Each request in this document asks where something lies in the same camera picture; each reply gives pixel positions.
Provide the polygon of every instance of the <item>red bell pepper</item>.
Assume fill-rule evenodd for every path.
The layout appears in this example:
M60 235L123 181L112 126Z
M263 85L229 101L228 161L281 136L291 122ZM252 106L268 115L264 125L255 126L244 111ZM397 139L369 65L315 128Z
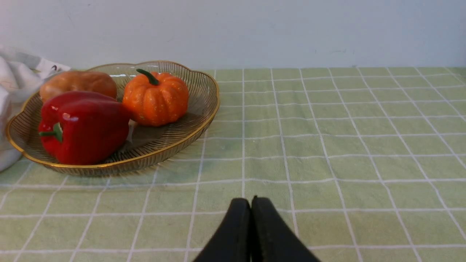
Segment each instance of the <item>red bell pepper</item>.
M39 135L60 163L94 165L126 140L130 112L114 98L90 91L68 91L45 102Z

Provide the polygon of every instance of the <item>orange pumpkin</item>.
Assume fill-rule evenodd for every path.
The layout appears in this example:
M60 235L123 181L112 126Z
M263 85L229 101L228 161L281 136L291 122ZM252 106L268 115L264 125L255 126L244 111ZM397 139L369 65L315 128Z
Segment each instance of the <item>orange pumpkin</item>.
M134 77L124 88L123 106L140 125L161 126L177 121L188 110L189 91L181 78L170 73L147 72Z

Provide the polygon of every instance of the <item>tablecloth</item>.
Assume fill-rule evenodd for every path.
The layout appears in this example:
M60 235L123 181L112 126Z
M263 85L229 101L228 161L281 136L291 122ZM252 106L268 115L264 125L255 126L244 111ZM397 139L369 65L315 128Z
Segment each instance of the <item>tablecloth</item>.
M466 69L206 72L212 125L141 175L0 173L0 261L191 261L254 195L323 262L464 261Z

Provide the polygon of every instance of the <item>basket rim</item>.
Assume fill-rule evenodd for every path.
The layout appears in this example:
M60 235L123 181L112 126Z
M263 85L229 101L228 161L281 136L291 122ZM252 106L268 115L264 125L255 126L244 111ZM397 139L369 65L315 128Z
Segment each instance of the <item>basket rim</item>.
M33 93L23 104L23 106L21 107L21 111L19 113L17 113L14 117L12 117L6 127L5 127L5 134L6 134L6 137L8 139L8 141L10 142L10 144L16 148L19 152L21 152L21 154L26 157L27 159L35 162L35 163L38 163L38 164L41 164L41 165L45 165L45 166L50 166L50 167L64 167L64 168L80 168L80 169L93 169L93 168L103 168L103 167L109 167L109 166L113 166L113 165L120 165L120 164L123 164L123 163L128 163L128 162L132 162L132 161L136 161L136 160L139 160L139 159L144 159L146 157L149 157L149 156L152 156L152 155L155 155L155 154L159 154L159 153L162 153L166 150L169 150L179 144L182 144L184 142L186 142L187 140L189 140L190 138L192 138L193 136L195 136L196 134L198 134L200 131L202 131L207 125L209 125L209 123L213 120L213 118L215 117L215 115L217 114L219 108L220 108L220 88L219 88L219 84L217 83L217 81L209 74L205 73L205 72L202 72L202 71L199 71L199 70L191 70L189 67L185 66L185 65L182 65L180 63L177 63L177 62L173 62L173 61L168 61L168 60L153 60L153 61L145 61L145 62L141 62L141 63L136 63L136 64L133 64L133 63L110 63L110 64L103 64L103 65L99 65L99 66L95 66L95 67L92 67L90 69L87 69L85 71L91 71L91 70L94 70L94 69L97 69L97 68L101 68L101 67L105 67L105 66L113 66L113 65L132 65L132 66L137 66L137 65L143 65L143 64L147 64L147 63L160 63L160 62L165 62L165 63L171 63L171 64L176 64L178 66L181 66L183 68L185 68L186 70L190 71L190 72L193 72L193 73L201 73L207 77L209 77L213 83L215 84L215 96L217 97L217 104L215 105L215 109L214 111L210 114L209 118L207 118L201 125L198 129L196 129L195 131L191 132L187 137L179 140L178 142L170 145L170 146L167 146L167 147L164 147L162 149L159 149L157 151L154 151L154 152L151 152L151 153L148 153L148 154L145 154L145 155L142 155L142 156L138 156L138 157L135 157L135 158L131 158L131 159L127 159L127 160L121 160L121 161L117 161L117 162L112 162L112 163L106 163L106 164L97 164L97 165L65 165L65 164L58 164L58 163L50 163L50 162L46 162L46 161L42 161L42 160L39 160L35 157L32 157L31 155L29 155L23 148L21 148L19 145L17 145L13 139L11 138L11 135L10 135L10 126L11 124L13 123L13 121L20 115L24 112L24 110L26 109L27 107L27 104L29 103L29 101L39 93L39 90L37 90L35 93Z

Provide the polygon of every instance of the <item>white wall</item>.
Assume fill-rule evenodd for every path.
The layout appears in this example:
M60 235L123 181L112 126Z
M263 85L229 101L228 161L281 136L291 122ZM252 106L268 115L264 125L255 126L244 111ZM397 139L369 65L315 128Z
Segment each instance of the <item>white wall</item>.
M466 0L0 2L0 43L76 68L466 65Z

